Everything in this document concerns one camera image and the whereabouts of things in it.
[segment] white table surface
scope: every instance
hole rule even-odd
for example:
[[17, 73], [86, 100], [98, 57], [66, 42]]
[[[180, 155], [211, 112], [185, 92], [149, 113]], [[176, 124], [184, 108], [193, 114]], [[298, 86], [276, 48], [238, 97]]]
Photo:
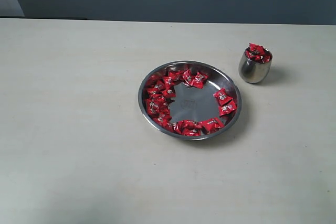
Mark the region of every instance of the white table surface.
[[[260, 85], [249, 42], [274, 59]], [[336, 27], [0, 19], [0, 223], [335, 223]], [[243, 110], [186, 142], [139, 85], [174, 60], [216, 66]]]

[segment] metal cup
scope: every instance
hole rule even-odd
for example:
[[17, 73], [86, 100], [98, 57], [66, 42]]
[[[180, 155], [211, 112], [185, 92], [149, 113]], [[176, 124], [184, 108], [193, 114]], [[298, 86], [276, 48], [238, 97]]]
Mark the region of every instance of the metal cup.
[[250, 60], [246, 57], [244, 51], [242, 59], [239, 63], [239, 75], [244, 81], [248, 83], [258, 83], [264, 80], [264, 78], [267, 76], [271, 67], [273, 55], [266, 48], [264, 48], [264, 50], [271, 55], [271, 58], [267, 63], [258, 63]]

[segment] stainless steel cup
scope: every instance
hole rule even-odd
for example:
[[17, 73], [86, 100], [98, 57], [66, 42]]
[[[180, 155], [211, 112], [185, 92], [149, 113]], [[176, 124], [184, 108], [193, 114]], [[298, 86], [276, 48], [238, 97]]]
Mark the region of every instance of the stainless steel cup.
[[242, 59], [239, 63], [239, 75], [244, 81], [248, 83], [258, 83], [264, 80], [264, 78], [268, 74], [268, 71], [271, 67], [273, 55], [266, 48], [264, 50], [266, 52], [269, 52], [271, 55], [271, 59], [267, 63], [257, 63], [250, 60], [246, 57], [244, 51]]

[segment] stainless steel plate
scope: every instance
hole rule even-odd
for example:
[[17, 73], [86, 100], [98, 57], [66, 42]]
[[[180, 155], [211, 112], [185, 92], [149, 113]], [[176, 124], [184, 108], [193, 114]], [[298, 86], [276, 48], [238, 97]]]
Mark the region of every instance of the stainless steel plate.
[[[146, 83], [149, 81], [149, 78], [153, 75], [156, 76], [165, 76], [167, 71], [170, 70], [187, 70], [191, 69], [192, 74], [196, 74], [197, 71], [201, 71], [205, 74], [208, 74], [209, 78], [205, 82], [202, 89], [195, 87], [187, 87], [185, 84], [180, 83], [174, 86], [176, 92], [176, 98], [173, 98], [175, 102], [169, 105], [171, 112], [171, 122], [178, 122], [181, 120], [194, 120], [194, 121], [204, 121], [210, 118], [219, 117], [218, 103], [213, 97], [213, 94], [218, 91], [220, 88], [225, 88], [226, 93], [231, 96], [234, 102], [237, 104], [237, 110], [228, 119], [220, 118], [224, 123], [225, 127], [219, 131], [201, 136], [183, 136], [176, 133], [172, 133], [160, 125], [156, 124], [147, 114], [146, 105], [144, 100], [148, 98], [148, 94], [145, 90], [147, 86]], [[242, 107], [242, 98], [240, 92], [234, 82], [229, 76], [224, 74], [222, 71], [214, 68], [210, 65], [196, 62], [196, 61], [175, 61], [159, 66], [158, 68], [151, 71], [145, 79], [142, 81], [139, 94], [138, 94], [139, 106], [142, 114], [158, 130], [162, 131], [165, 134], [168, 134], [173, 137], [181, 138], [184, 140], [202, 140], [217, 136], [227, 129], [229, 129], [238, 119], [241, 107]]]

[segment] embossed logo on plate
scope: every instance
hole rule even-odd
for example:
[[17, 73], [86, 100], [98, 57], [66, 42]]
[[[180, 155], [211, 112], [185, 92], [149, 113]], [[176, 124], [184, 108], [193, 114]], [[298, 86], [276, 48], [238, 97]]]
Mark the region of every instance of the embossed logo on plate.
[[183, 100], [181, 101], [181, 107], [184, 110], [192, 110], [196, 108], [196, 102], [194, 100]]

